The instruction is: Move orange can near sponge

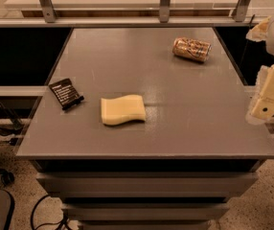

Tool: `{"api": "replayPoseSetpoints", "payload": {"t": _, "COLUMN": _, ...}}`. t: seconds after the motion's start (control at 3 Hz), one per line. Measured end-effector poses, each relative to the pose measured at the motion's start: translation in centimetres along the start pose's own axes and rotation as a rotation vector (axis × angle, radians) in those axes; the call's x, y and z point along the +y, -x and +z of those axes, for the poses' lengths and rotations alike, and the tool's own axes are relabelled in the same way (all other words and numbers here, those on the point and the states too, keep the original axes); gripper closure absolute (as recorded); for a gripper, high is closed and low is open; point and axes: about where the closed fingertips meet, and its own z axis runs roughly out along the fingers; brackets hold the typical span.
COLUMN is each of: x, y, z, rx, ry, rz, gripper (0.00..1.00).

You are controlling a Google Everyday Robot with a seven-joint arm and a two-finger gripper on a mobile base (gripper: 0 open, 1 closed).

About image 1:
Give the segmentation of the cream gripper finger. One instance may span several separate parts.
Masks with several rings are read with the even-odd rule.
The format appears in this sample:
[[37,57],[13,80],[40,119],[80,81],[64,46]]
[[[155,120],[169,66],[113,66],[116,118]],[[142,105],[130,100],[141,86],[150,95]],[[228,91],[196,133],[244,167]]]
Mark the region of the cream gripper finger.
[[262,66],[255,84],[245,119],[251,125],[261,125],[274,116],[274,64]]
[[246,35],[246,38],[250,41],[260,42],[266,41],[269,30],[270,16],[262,20],[255,27],[250,29]]

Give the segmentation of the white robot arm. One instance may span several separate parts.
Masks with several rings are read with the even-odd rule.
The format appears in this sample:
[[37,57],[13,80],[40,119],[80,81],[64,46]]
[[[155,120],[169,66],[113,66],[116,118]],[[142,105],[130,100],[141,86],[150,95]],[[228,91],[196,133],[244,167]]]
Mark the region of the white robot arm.
[[[267,53],[274,56],[274,13],[251,29],[246,38],[251,41],[264,41]],[[274,116],[274,64],[262,66],[258,72],[255,92],[252,97],[246,121],[260,125]]]

